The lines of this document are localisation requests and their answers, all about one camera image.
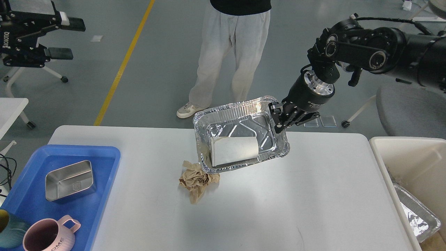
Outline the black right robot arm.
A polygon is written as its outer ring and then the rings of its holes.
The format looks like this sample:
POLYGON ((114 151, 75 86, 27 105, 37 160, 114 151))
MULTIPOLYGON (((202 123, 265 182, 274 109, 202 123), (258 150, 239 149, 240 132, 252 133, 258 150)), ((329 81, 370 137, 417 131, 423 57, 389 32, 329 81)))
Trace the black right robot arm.
POLYGON ((319 108, 335 93, 333 85, 340 77, 336 66, 352 73, 348 82, 351 87, 358 84, 366 70, 445 89, 445 32, 434 35, 417 21, 397 18, 383 20, 413 24, 421 33, 407 34, 387 27, 370 30, 359 24, 361 20, 353 14, 325 28, 308 49, 309 64, 301 69, 287 97, 269 104, 277 134, 319 116, 319 108))

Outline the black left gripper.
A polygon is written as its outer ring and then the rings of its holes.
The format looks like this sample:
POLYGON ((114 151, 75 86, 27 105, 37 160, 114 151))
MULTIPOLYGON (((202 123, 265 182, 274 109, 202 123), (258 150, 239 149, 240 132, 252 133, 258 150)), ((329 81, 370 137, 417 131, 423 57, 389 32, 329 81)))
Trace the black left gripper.
POLYGON ((51 59, 72 60, 70 48, 45 47, 38 38, 54 30, 86 30, 83 19, 58 11, 51 0, 8 0, 1 12, 1 58, 9 67, 44 67, 51 59))

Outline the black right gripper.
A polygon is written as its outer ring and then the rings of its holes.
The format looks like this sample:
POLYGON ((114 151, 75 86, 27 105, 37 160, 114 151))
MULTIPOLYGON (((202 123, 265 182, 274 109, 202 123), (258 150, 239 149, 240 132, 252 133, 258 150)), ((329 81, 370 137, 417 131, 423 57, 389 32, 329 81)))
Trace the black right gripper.
POLYGON ((320 116, 319 108, 335 93, 333 84, 319 79, 313 70, 305 70, 295 81, 282 103, 269 103, 276 134, 293 124, 301 125, 320 116))

